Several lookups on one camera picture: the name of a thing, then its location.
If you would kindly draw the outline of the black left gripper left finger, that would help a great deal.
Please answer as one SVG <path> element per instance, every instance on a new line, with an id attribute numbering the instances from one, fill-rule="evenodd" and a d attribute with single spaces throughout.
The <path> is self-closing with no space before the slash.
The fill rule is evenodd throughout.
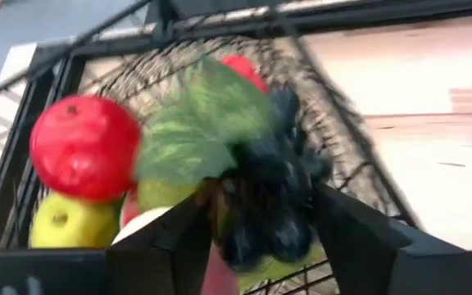
<path id="1" fill-rule="evenodd" d="M 107 250 L 112 295 L 200 295 L 211 247 L 209 202 L 192 195 L 134 217 Z"/>

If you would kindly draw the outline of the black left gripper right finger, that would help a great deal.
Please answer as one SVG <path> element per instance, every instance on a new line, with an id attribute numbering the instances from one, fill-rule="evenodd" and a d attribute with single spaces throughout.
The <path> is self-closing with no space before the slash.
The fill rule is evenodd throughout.
<path id="1" fill-rule="evenodd" d="M 341 295 L 472 295 L 472 251 L 325 184 L 315 227 Z"/>

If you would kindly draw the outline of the green pear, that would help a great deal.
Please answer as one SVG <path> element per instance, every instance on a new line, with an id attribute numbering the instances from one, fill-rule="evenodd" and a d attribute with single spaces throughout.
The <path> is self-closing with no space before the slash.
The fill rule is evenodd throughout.
<path id="1" fill-rule="evenodd" d="M 197 184 L 165 184 L 142 180 L 138 183 L 138 206 L 141 211 L 173 207 L 189 197 L 196 189 Z"/>

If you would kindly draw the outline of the yellow green apple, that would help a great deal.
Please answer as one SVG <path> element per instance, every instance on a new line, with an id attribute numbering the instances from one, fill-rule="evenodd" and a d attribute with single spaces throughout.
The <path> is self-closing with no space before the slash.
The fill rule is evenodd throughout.
<path id="1" fill-rule="evenodd" d="M 114 203 L 79 201 L 50 193 L 35 213 L 29 246 L 103 248 L 111 245 L 118 231 L 119 214 Z"/>

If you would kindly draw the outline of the dark grapes with leaf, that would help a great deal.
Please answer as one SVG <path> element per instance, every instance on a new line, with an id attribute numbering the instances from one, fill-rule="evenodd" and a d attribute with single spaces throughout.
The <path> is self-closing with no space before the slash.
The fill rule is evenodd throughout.
<path id="1" fill-rule="evenodd" d="M 208 181 L 220 196 L 217 240 L 236 271 L 265 256 L 293 263 L 310 251 L 308 211 L 331 163 L 306 143 L 301 101 L 288 85 L 263 93 L 214 58 L 178 75 L 177 89 L 148 120 L 135 174 L 165 184 Z"/>

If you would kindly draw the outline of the red apple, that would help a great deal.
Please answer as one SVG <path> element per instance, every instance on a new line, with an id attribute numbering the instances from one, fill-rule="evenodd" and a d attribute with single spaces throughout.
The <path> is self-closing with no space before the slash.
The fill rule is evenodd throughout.
<path id="1" fill-rule="evenodd" d="M 32 129 L 30 157 L 49 188 L 87 201 L 118 198 L 132 176 L 141 126 L 109 98 L 71 95 L 52 104 Z"/>

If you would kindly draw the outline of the red bell pepper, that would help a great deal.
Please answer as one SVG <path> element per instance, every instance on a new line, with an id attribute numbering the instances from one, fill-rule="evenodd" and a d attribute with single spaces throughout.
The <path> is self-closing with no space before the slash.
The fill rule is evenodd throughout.
<path id="1" fill-rule="evenodd" d="M 247 57 L 241 55 L 230 55 L 222 60 L 225 66 L 230 67 L 242 77 L 253 82 L 255 86 L 263 93 L 269 92 L 269 86 L 266 81 L 259 75 L 254 63 Z"/>

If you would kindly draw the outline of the round woven placemat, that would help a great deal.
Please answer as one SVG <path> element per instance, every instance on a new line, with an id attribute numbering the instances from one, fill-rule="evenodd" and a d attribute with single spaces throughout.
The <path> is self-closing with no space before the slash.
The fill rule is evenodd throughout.
<path id="1" fill-rule="evenodd" d="M 115 62 L 96 79 L 81 83 L 79 90 L 111 96 L 145 117 L 155 112 L 158 98 L 174 87 L 177 71 L 203 53 L 219 59 L 241 54 L 255 63 L 269 86 L 293 87 L 301 100 L 299 119 L 310 146 L 333 161 L 329 184 L 385 215 L 404 213 L 401 196 L 380 165 L 364 119 L 330 79 L 319 75 L 286 41 L 236 35 L 172 43 Z"/>

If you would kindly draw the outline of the black aluminium table frame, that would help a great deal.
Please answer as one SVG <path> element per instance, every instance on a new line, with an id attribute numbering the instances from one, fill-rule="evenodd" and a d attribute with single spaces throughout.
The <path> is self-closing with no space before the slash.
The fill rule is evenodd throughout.
<path id="1" fill-rule="evenodd" d="M 0 85 L 25 84 L 12 127 L 0 134 L 0 248 L 24 247 L 44 186 L 31 159 L 40 115 L 69 94 L 103 96 L 128 110 L 147 133 L 137 149 L 111 140 L 123 169 L 106 159 L 113 200 L 134 196 L 142 211 L 174 207 L 198 186 L 193 173 L 216 171 L 219 221 L 247 195 L 318 241 L 315 207 L 326 188 L 392 220 L 415 218 L 388 177 L 352 100 L 318 66 L 303 40 L 312 33 L 411 25 L 472 16 L 472 0 L 365 0 L 295 9 L 268 1 L 229 18 L 224 0 L 189 16 L 171 0 L 138 0 L 74 39 L 48 46 Z"/>

